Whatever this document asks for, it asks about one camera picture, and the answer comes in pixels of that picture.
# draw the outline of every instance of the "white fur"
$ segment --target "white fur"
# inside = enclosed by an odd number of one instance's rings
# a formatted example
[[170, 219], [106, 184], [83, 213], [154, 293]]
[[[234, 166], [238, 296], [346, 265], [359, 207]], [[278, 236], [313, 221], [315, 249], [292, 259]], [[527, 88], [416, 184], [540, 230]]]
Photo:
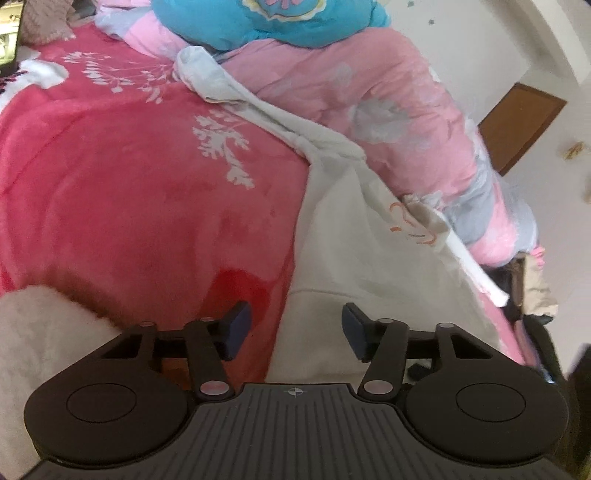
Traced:
[[7, 480], [39, 461], [22, 419], [29, 395], [117, 334], [105, 319], [48, 287], [0, 298], [0, 473]]

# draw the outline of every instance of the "floral pattern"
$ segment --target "floral pattern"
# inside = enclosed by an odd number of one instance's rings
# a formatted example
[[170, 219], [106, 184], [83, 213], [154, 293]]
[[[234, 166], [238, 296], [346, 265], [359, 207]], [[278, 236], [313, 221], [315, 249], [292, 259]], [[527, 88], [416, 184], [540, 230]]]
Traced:
[[161, 103], [160, 86], [174, 81], [170, 63], [146, 67], [131, 60], [117, 60], [109, 55], [81, 51], [71, 52], [61, 59], [65, 63], [84, 63], [82, 73], [95, 85], [110, 87], [112, 93], [121, 93], [125, 87], [146, 92], [146, 102]]
[[311, 18], [314, 18], [318, 12], [322, 12], [326, 8], [326, 0], [317, 0], [316, 6], [308, 12], [301, 15], [289, 16], [287, 13], [285, 15], [269, 13], [261, 6], [261, 4], [264, 3], [267, 8], [272, 7], [279, 1], [281, 1], [281, 9], [288, 10], [292, 5], [298, 6], [304, 0], [265, 0], [265, 2], [262, 0], [242, 0], [242, 5], [247, 7], [251, 12], [261, 14], [267, 20], [279, 20], [280, 22], [301, 22], [304, 20], [310, 20]]
[[417, 222], [403, 203], [394, 202], [390, 205], [390, 212], [392, 213], [392, 220], [396, 223], [390, 229], [391, 232], [406, 233], [407, 238], [414, 240], [419, 245], [432, 247], [437, 241], [437, 235]]
[[230, 170], [226, 175], [227, 181], [234, 185], [242, 185], [247, 189], [254, 188], [254, 182], [245, 172], [242, 163], [236, 158], [229, 145], [231, 141], [234, 147], [250, 150], [248, 140], [235, 129], [238, 126], [236, 123], [241, 119], [217, 109], [211, 109], [209, 113], [210, 116], [195, 116], [200, 128], [193, 127], [193, 134], [202, 142], [199, 150], [206, 158], [213, 160], [223, 158], [230, 165]]

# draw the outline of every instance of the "pink comforter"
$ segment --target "pink comforter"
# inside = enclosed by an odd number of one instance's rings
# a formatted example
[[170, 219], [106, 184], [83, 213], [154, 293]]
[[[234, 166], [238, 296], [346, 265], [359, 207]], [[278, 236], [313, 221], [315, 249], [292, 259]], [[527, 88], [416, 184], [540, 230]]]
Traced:
[[443, 212], [474, 259], [537, 245], [531, 209], [493, 170], [477, 126], [404, 35], [368, 28], [321, 50], [258, 40], [220, 58], [262, 100], [347, 136], [398, 196]]
[[228, 370], [262, 381], [305, 160], [93, 25], [40, 59], [69, 77], [25, 88], [0, 115], [4, 290], [47, 284], [122, 325], [167, 329], [247, 300], [254, 330]]

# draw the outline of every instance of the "red blanket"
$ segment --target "red blanket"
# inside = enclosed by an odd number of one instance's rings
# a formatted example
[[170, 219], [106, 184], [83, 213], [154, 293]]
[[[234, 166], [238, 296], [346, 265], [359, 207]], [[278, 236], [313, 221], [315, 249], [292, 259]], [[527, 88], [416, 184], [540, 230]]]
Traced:
[[262, 381], [293, 271], [305, 160], [173, 82], [170, 63], [93, 26], [23, 68], [40, 60], [69, 76], [6, 91], [4, 290], [47, 284], [122, 325], [166, 329], [247, 300], [254, 331], [228, 370], [235, 384]]

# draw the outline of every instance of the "white sheet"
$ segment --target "white sheet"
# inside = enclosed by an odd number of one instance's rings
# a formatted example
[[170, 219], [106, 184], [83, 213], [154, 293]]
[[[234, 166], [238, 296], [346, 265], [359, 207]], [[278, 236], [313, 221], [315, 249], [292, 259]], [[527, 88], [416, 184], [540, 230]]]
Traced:
[[227, 103], [310, 162], [295, 233], [295, 272], [267, 381], [357, 386], [366, 366], [341, 330], [348, 301], [371, 318], [394, 318], [415, 330], [453, 322], [498, 346], [497, 332], [445, 239], [399, 206], [358, 145], [259, 100], [201, 47], [184, 49], [176, 72], [203, 99]]
[[447, 247], [453, 256], [456, 257], [456, 260], [471, 280], [472, 285], [478, 291], [489, 297], [495, 307], [501, 308], [507, 305], [509, 295], [496, 286], [482, 267], [474, 260], [464, 243], [450, 229], [441, 212], [423, 203], [415, 195], [405, 195], [402, 201], [422, 225], [429, 228], [432, 232], [438, 232], [441, 236], [446, 237]]

